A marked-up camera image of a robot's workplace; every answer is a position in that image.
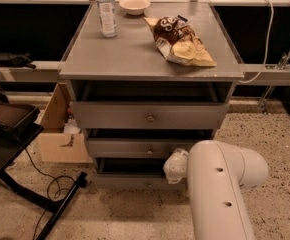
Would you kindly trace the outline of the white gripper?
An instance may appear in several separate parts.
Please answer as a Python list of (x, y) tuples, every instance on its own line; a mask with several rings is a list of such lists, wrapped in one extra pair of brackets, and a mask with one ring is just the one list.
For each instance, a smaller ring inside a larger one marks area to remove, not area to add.
[(175, 149), (163, 165), (163, 171), (169, 184), (178, 184), (187, 177), (189, 153), (183, 148)]

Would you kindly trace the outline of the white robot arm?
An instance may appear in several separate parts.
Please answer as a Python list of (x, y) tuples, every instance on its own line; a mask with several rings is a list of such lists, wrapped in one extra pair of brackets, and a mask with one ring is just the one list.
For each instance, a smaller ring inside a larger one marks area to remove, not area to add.
[(266, 181), (262, 155), (204, 140), (174, 150), (163, 170), (170, 184), (187, 180), (195, 240), (256, 240), (241, 190)]

